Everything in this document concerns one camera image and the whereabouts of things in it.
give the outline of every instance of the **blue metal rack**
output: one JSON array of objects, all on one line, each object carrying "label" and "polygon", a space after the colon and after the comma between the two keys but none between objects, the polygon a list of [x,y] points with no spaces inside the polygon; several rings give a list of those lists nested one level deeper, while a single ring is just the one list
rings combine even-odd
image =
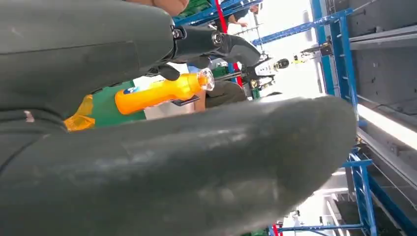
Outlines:
[{"label": "blue metal rack", "polygon": [[327,225],[327,226],[301,226],[301,227],[285,227],[277,228],[278,233],[287,231],[310,231],[319,235],[326,236],[320,231],[324,230],[362,230],[367,236],[376,236],[376,224],[374,218],[374,210],[372,205],[371,190],[369,188],[369,176],[366,167],[371,165],[371,160],[360,160],[353,152],[349,155],[347,162],[342,167],[352,168],[352,175],[354,179],[355,192],[357,197],[357,206],[359,211],[358,224],[352,225]]}]

